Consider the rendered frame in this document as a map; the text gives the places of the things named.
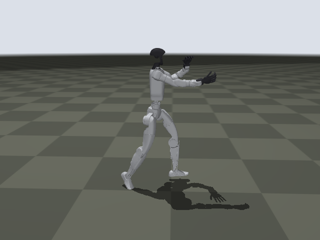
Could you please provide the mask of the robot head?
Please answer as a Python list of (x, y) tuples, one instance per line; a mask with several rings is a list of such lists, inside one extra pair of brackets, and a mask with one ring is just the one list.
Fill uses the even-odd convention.
[(151, 50), (151, 52), (150, 52), (151, 56), (154, 56), (155, 58), (160, 58), (160, 62), (154, 63), (154, 65), (153, 65), (151, 70), (157, 69), (156, 67), (159, 67), (158, 69), (161, 69), (160, 65), (163, 65), (162, 55), (164, 53), (165, 53), (165, 51), (163, 49), (161, 49), (161, 48), (154, 48), (154, 49)]

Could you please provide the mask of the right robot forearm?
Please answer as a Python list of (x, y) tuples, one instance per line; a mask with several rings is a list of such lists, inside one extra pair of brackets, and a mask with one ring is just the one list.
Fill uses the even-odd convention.
[(192, 80), (181, 80), (181, 79), (176, 79), (174, 81), (176, 86), (179, 87), (196, 87), (196, 86), (201, 86), (202, 85), (202, 81), (196, 81), (197, 79), (192, 79)]

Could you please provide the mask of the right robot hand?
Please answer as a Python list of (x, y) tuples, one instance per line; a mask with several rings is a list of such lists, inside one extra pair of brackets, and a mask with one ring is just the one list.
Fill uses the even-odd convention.
[(202, 83), (202, 85), (203, 84), (210, 84), (210, 83), (214, 83), (215, 81), (216, 81), (216, 73), (214, 72), (214, 74), (213, 75), (211, 75), (211, 76), (209, 76), (210, 74), (212, 73), (212, 71), (210, 71), (210, 73), (206, 76), (206, 77), (204, 77), (203, 79), (202, 78), (199, 78), (199, 79), (197, 79), (196, 81), (197, 82), (199, 82), (199, 81), (201, 81), (201, 83)]

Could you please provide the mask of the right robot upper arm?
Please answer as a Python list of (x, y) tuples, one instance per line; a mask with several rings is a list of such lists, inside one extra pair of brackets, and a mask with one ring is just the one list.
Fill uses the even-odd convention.
[[(161, 71), (158, 71), (158, 70), (154, 71), (151, 77), (157, 81), (164, 82), (164, 83), (169, 84), (173, 87), (179, 87), (179, 86), (175, 85), (176, 79), (172, 80), (171, 77), (163, 74)], [(179, 78), (177, 78), (177, 79), (179, 79)]]

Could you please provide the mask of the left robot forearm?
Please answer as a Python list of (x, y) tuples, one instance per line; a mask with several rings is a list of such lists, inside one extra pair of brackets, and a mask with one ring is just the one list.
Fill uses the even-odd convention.
[(185, 66), (185, 68), (182, 68), (180, 71), (176, 72), (175, 74), (177, 74), (178, 77), (182, 78), (183, 75), (189, 72), (189, 68), (190, 66)]

